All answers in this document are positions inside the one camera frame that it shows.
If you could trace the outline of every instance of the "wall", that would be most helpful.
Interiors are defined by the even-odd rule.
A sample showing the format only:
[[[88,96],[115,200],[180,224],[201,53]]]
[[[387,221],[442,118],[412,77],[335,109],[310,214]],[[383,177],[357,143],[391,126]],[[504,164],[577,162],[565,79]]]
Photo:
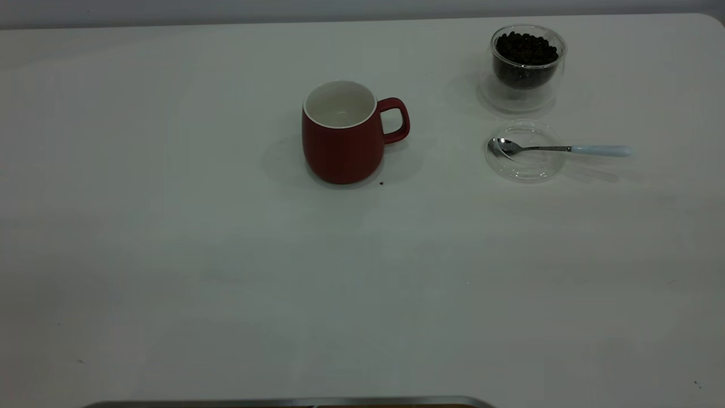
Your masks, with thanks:
[[[0,0],[0,28],[704,12],[722,0]]]

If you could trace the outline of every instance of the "glass bowl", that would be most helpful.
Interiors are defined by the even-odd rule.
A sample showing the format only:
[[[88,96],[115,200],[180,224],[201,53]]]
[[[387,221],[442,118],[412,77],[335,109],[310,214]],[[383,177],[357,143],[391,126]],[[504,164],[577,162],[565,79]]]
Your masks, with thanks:
[[[497,50],[496,43],[511,33],[542,37],[556,48],[558,58],[545,65],[526,65],[507,60]],[[548,28],[538,25],[509,25],[498,30],[491,38],[489,50],[479,73],[481,93],[501,110],[531,112],[554,100],[564,76],[566,43]]]
[[[522,147],[562,146],[558,136],[546,123],[531,119],[518,119],[498,128],[484,141],[486,162],[499,175],[520,183],[538,183],[551,180],[561,172],[566,162],[566,152],[529,150],[517,155],[507,155],[497,144],[489,147],[489,140],[504,138]]]

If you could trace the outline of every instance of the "glass jar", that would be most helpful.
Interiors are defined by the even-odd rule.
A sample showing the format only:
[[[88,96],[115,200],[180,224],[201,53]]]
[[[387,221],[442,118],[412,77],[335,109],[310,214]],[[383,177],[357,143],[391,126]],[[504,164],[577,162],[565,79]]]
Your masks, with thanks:
[[[503,35],[542,37],[556,48],[558,58],[546,65],[526,65],[504,58],[496,43]],[[509,112],[530,112],[554,100],[564,76],[566,43],[554,31],[538,25],[510,25],[501,28],[491,38],[489,51],[480,70],[479,87],[486,101]]]

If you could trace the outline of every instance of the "mug rim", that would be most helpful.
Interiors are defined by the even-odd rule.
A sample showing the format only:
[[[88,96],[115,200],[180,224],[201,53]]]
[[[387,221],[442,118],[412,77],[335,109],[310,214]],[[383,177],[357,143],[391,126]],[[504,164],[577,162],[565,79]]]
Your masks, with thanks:
[[[370,92],[370,95],[373,96],[373,101],[375,101],[375,104],[373,105],[373,109],[370,111],[370,114],[368,114],[368,116],[366,116],[365,119],[362,119],[360,122],[357,122],[357,123],[349,125],[349,126],[327,126],[327,125],[323,125],[320,122],[317,122],[314,118],[312,118],[310,113],[307,111],[307,101],[310,100],[310,97],[312,96],[312,94],[315,93],[315,91],[317,91],[319,88],[322,88],[323,86],[329,85],[331,83],[353,83],[355,85],[361,86],[364,90]],[[378,110],[378,102],[379,102],[378,97],[375,96],[375,94],[370,90],[370,88],[368,88],[365,85],[362,85],[360,82],[352,81],[349,79],[335,79],[333,81],[327,81],[327,82],[321,83],[320,85],[317,85],[312,91],[310,91],[310,93],[307,94],[307,96],[304,98],[304,101],[302,102],[302,112],[304,112],[304,116],[307,117],[307,119],[310,119],[315,125],[322,126],[323,128],[350,129],[350,128],[354,128],[356,126],[360,126],[363,123],[369,121],[370,118],[372,118],[373,115],[375,114],[375,112],[377,112],[377,110]]]

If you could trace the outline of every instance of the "mug handle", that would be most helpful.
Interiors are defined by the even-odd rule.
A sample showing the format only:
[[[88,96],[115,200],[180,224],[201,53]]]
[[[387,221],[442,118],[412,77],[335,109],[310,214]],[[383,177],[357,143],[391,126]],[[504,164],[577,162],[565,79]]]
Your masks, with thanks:
[[[385,144],[400,142],[401,140],[405,139],[407,134],[410,133],[410,119],[407,116],[407,109],[405,108],[405,104],[402,100],[397,98],[388,98],[378,102],[379,113],[391,109],[400,110],[400,115],[403,117],[403,124],[402,126],[400,126],[400,129],[394,131],[393,133],[386,133],[383,135],[383,140],[385,141]]]

